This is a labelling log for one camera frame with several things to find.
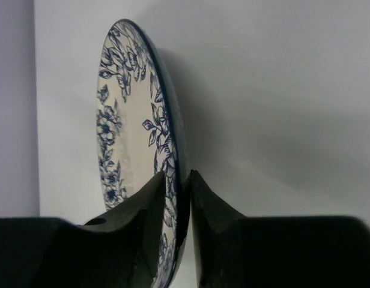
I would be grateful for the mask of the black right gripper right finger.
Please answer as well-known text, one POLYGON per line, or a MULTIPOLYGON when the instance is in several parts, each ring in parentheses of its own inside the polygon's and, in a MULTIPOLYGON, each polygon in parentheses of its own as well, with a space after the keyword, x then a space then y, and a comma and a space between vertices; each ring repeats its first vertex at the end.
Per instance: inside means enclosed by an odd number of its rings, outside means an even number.
POLYGON ((370 287, 370 228, 346 215, 247 217, 188 177, 199 287, 370 287))

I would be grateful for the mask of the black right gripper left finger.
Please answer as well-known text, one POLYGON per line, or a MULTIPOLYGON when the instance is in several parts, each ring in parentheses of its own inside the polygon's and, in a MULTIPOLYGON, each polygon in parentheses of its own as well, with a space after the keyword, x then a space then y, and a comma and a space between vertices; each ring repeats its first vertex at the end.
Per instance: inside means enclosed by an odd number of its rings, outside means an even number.
POLYGON ((0 218, 0 287, 150 287, 159 262, 165 176, 75 225, 0 218))

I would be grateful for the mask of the blue floral white plate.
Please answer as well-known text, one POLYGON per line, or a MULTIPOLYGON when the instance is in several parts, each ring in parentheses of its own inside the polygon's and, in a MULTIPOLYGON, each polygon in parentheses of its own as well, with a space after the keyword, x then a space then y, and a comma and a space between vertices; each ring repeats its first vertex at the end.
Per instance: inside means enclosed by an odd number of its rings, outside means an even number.
POLYGON ((186 140, 171 78, 156 47, 135 22, 115 22, 103 43, 97 81, 97 155, 106 209, 156 173, 165 174, 165 207, 153 287, 178 271, 189 223, 186 140))

